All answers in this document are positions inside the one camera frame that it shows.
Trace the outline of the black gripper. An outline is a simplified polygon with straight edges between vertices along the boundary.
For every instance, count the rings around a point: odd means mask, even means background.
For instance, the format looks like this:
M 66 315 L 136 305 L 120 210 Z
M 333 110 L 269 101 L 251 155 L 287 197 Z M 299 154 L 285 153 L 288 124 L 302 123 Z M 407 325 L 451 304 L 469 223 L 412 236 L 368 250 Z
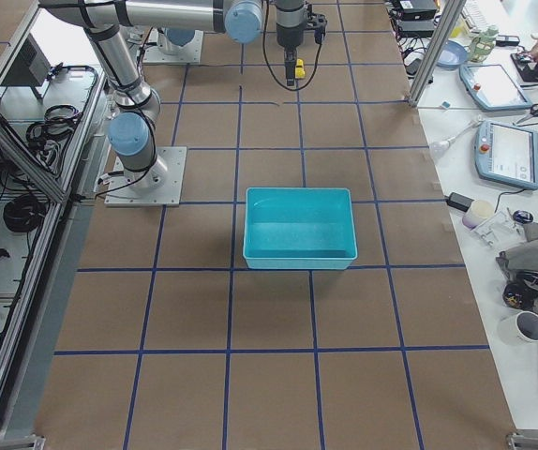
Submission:
M 306 7 L 303 0 L 276 0 L 276 39 L 284 48 L 287 85 L 295 85 L 296 48 L 303 43 Z

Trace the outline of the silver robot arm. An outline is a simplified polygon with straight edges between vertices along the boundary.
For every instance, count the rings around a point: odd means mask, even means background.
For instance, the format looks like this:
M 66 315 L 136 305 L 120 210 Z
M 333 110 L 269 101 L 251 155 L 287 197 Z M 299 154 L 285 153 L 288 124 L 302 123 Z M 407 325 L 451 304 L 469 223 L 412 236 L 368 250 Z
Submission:
M 196 31 L 180 28 L 158 28 L 157 45 L 169 48 L 171 45 L 184 47 L 195 37 Z
M 120 158 L 127 186 L 156 188 L 167 168 L 156 150 L 154 126 L 160 99 L 145 81 L 121 31 L 145 26 L 170 30 L 226 33 L 249 43 L 266 24 L 263 1 L 41 1 L 57 19 L 83 29 L 114 90 L 120 109 L 109 140 Z

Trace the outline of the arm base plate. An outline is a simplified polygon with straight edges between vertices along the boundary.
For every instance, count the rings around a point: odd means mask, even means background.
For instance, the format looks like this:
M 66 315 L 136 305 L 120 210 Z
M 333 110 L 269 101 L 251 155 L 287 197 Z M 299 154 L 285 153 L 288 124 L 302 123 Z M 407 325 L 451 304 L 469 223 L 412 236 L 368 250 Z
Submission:
M 119 157 L 113 169 L 123 174 L 111 179 L 110 194 L 104 203 L 109 207 L 178 206 L 181 200 L 186 167 L 185 146 L 161 146 L 157 148 L 157 161 L 142 176 L 125 171 Z
M 194 39 L 184 47 L 158 46 L 157 29 L 154 28 L 147 39 L 143 62 L 146 65 L 198 65 L 202 56 L 203 31 L 195 30 Z

